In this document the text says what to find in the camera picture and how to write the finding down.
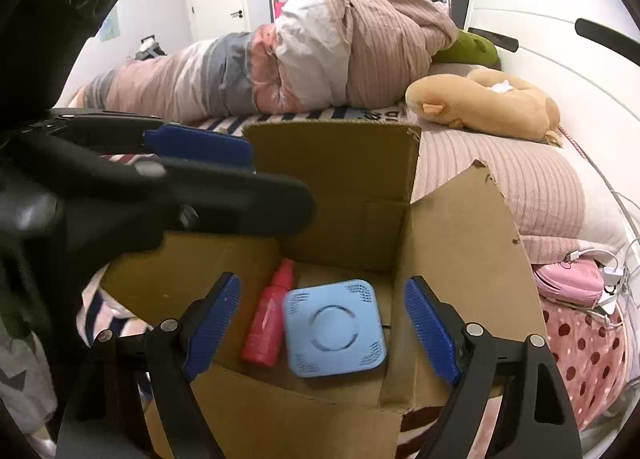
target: metal screw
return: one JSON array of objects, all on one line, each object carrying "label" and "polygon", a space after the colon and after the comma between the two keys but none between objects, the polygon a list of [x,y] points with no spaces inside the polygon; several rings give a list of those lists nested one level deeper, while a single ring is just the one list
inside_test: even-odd
[{"label": "metal screw", "polygon": [[164,322],[162,322],[162,324],[160,324],[160,328],[165,333],[171,333],[178,328],[178,321],[170,318],[169,320],[165,320]]},{"label": "metal screw", "polygon": [[545,345],[545,339],[542,338],[542,336],[540,336],[539,334],[532,334],[529,337],[529,341],[534,347],[543,347]]},{"label": "metal screw", "polygon": [[96,340],[98,342],[108,342],[113,338],[113,331],[111,329],[104,329],[98,333]]},{"label": "metal screw", "polygon": [[162,166],[158,162],[152,162],[151,160],[142,160],[140,162],[135,162],[133,164],[133,168],[136,169],[136,172],[143,176],[144,178],[164,178],[166,175],[166,170],[164,166]]},{"label": "metal screw", "polygon": [[466,332],[468,332],[471,336],[480,336],[484,333],[484,329],[482,329],[481,325],[478,324],[469,324],[466,326]]}]

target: white bed headboard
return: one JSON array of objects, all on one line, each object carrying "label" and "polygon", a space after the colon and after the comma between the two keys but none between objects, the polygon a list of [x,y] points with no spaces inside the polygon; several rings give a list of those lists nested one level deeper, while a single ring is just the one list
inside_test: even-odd
[{"label": "white bed headboard", "polygon": [[[618,192],[640,204],[640,67],[575,32],[597,22],[640,42],[620,0],[469,0],[469,27],[516,38],[498,48],[502,70],[545,90],[561,124]],[[627,204],[638,220],[640,212]]]}]

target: pink polka dot blanket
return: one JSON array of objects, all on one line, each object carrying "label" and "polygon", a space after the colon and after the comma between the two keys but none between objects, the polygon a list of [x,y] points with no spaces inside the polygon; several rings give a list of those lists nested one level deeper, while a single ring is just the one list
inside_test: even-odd
[{"label": "pink polka dot blanket", "polygon": [[[625,385],[627,338],[624,325],[541,298],[546,341],[564,380],[578,428],[583,430],[609,408]],[[612,326],[622,321],[620,308]]]}]

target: charger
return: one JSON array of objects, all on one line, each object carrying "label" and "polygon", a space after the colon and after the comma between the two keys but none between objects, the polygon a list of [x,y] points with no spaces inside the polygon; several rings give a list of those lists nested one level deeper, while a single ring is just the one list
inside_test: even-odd
[{"label": "charger", "polygon": [[620,283],[620,280],[625,275],[625,268],[606,265],[600,272],[602,273],[605,287],[612,287]]}]

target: plush dog toy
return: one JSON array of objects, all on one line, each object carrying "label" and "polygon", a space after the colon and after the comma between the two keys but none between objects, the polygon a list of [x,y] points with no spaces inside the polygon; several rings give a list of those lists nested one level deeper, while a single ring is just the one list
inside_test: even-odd
[{"label": "plush dog toy", "polygon": [[479,68],[466,77],[428,76],[409,86],[406,103],[418,116],[451,129],[561,146],[555,132],[558,105],[533,84],[502,71]]}]

